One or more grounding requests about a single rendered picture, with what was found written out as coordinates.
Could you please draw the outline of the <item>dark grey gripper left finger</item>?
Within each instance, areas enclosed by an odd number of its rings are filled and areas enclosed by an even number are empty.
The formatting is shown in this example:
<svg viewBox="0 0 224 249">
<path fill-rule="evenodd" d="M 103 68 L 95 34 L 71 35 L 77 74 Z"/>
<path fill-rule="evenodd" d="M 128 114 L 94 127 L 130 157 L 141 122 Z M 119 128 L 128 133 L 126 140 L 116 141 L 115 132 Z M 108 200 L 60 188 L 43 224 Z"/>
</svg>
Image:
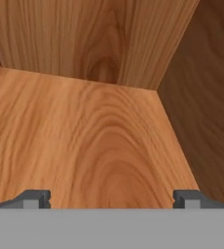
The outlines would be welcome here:
<svg viewBox="0 0 224 249">
<path fill-rule="evenodd" d="M 4 209 L 41 209 L 50 208 L 50 190 L 26 190 L 15 198 L 0 202 Z"/>
</svg>

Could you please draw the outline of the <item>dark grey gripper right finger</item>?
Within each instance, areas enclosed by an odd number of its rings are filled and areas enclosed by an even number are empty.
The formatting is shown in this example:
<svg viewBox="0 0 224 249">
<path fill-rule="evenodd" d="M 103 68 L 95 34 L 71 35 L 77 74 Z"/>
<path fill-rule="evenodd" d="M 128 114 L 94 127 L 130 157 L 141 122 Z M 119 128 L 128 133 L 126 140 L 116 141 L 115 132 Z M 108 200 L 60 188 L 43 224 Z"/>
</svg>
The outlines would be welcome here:
<svg viewBox="0 0 224 249">
<path fill-rule="evenodd" d="M 224 202 L 213 200 L 198 190 L 174 190 L 173 207 L 182 209 L 222 209 Z"/>
</svg>

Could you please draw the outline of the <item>wooden cabinet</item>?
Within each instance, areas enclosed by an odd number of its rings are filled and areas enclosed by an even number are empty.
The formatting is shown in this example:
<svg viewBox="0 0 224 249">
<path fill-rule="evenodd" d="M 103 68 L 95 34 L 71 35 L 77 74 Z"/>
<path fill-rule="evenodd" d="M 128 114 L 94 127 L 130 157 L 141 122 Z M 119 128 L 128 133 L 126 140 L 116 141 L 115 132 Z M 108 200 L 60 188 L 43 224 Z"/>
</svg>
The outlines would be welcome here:
<svg viewBox="0 0 224 249">
<path fill-rule="evenodd" d="M 224 202 L 224 0 L 0 0 L 0 202 Z"/>
</svg>

